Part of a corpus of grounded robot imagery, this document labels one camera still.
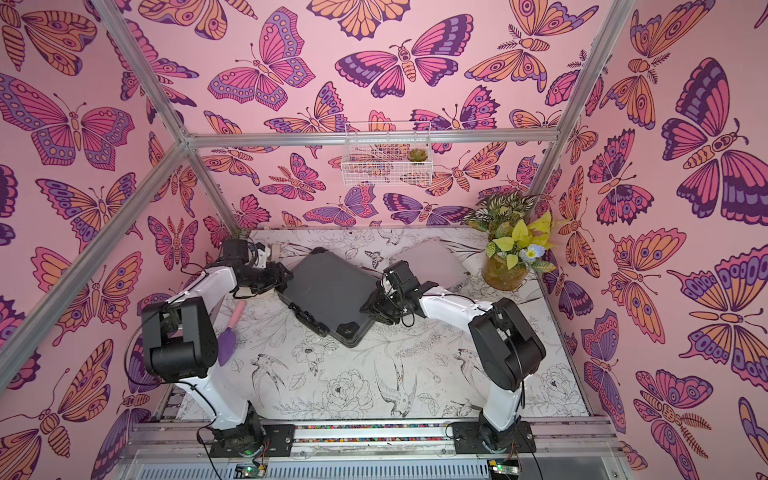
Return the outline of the large black poker case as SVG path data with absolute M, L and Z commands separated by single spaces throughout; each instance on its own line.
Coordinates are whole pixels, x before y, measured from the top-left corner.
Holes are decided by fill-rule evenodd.
M 354 348 L 376 323 L 361 308 L 375 293 L 377 280 L 333 252 L 313 249 L 291 274 L 276 289 L 278 297 L 315 334 Z

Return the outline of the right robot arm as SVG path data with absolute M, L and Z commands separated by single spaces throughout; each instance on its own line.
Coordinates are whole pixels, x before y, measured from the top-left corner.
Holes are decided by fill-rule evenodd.
M 422 283 L 406 261 L 398 261 L 384 270 L 360 311 L 387 325 L 419 316 L 468 334 L 490 379 L 479 415 L 479 436 L 492 452 L 512 446 L 525 399 L 525 380 L 546 357 L 543 342 L 512 299 L 474 300 L 432 281 Z

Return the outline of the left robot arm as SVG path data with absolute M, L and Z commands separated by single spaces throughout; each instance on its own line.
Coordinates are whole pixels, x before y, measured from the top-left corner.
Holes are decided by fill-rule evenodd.
M 235 342 L 216 334 L 212 320 L 223 300 L 241 289 L 255 297 L 287 286 L 292 273 L 270 256 L 262 243 L 227 239 L 218 258 L 202 266 L 184 290 L 141 312 L 145 369 L 182 389 L 208 415 L 204 428 L 213 440 L 206 450 L 213 457 L 286 457 L 293 446 L 294 427 L 264 425 L 223 373 L 220 349 L 232 349 Z

